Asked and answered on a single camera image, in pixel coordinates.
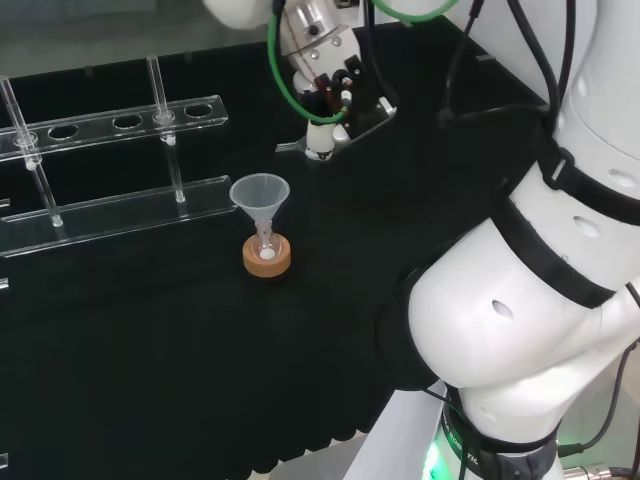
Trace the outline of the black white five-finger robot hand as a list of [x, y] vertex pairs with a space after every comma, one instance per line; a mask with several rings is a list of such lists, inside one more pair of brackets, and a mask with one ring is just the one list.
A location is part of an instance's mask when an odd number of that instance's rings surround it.
[[343, 106], [334, 77], [347, 70], [347, 60], [361, 57], [352, 28], [332, 1], [287, 1], [279, 27], [281, 52], [295, 69], [294, 97], [320, 117]]

